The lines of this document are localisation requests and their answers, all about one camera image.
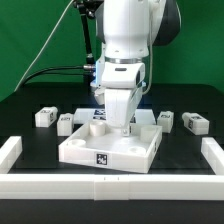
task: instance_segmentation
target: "black cable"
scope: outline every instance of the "black cable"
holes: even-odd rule
[[[63,67],[50,67],[50,68],[45,68],[40,71],[37,71],[33,73],[32,75],[28,76],[22,83],[21,86],[24,86],[29,80],[41,76],[41,75],[81,75],[81,74],[62,74],[62,73],[49,73],[49,71],[61,71],[61,70],[81,70],[83,69],[83,66],[63,66]]]

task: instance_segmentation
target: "white box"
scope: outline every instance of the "white box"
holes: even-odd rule
[[[73,132],[73,114],[61,114],[57,122],[58,136],[70,136]]]
[[[195,135],[207,135],[209,121],[197,113],[184,113],[182,115],[184,126]]]
[[[157,125],[163,127],[163,132],[164,133],[170,133],[173,127],[173,117],[174,114],[173,112],[167,111],[164,112],[162,111],[157,119]]]
[[[57,119],[56,107],[44,107],[35,114],[36,127],[48,128]]]
[[[147,173],[162,140],[162,127],[130,124],[130,136],[123,137],[121,130],[110,128],[103,121],[99,122],[104,123],[105,134],[103,127],[99,125],[99,130],[94,130],[99,135],[93,136],[91,122],[84,124],[59,145],[59,161]],[[145,136],[144,141],[141,141],[141,129],[145,127],[154,133],[148,142]]]

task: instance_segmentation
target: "white block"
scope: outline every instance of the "white block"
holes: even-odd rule
[[[73,114],[61,114],[57,122],[58,136],[70,136],[73,132]]]
[[[56,107],[44,107],[35,114],[36,127],[48,128],[57,119]]]
[[[224,175],[224,151],[214,138],[203,138],[201,152],[216,175]]]
[[[209,121],[197,113],[184,113],[182,115],[184,126],[195,135],[207,135]]]
[[[17,158],[22,152],[21,137],[10,137],[0,148],[0,173],[9,172]]]
[[[173,112],[167,111],[164,112],[162,111],[157,119],[157,125],[163,127],[163,132],[164,133],[170,133],[171,129],[173,127],[173,117],[174,114]]]

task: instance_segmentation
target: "white platform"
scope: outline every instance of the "white platform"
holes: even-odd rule
[[[129,137],[123,137],[120,129],[112,129],[107,124],[103,136],[93,137],[90,134],[90,122],[87,122],[59,146],[59,161],[147,173],[162,140],[162,127],[140,124],[130,126]],[[143,127],[152,133],[148,141],[141,139]]]

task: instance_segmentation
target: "sticker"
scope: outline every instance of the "sticker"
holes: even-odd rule
[[[54,120],[54,114],[51,113],[51,114],[50,114],[50,121],[52,122],[53,120]]]
[[[70,117],[62,117],[62,118],[61,118],[61,121],[70,121],[70,120],[71,120]]]
[[[194,122],[192,120],[189,120],[188,127],[190,129],[193,129],[193,125],[194,125]]]
[[[96,116],[94,116],[93,119],[96,119],[96,120],[104,120],[105,121],[106,120],[106,117],[100,117],[100,116],[99,117],[96,117]]]
[[[105,116],[106,111],[104,109],[95,110],[94,116]]]
[[[96,164],[107,166],[107,155],[106,154],[96,154]]]
[[[48,113],[50,113],[51,112],[51,110],[42,110],[41,111],[41,113],[43,113],[43,114],[48,114]]]
[[[170,115],[162,115],[161,118],[170,118]]]
[[[194,120],[201,120],[202,118],[201,117],[199,117],[199,116],[194,116],[194,117],[191,117],[192,119],[194,119]]]

